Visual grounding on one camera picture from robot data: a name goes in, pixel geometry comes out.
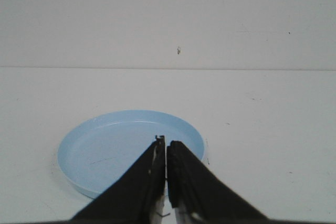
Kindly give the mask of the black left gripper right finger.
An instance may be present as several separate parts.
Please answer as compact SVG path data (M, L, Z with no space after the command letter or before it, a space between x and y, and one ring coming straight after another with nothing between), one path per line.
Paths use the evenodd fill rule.
M167 147L169 201L177 220L267 220L180 141Z

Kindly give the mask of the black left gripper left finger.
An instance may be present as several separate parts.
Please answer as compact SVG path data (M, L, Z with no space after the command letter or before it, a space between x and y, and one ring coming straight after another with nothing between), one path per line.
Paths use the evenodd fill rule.
M162 220L165 150L164 136L156 136L120 179L72 220Z

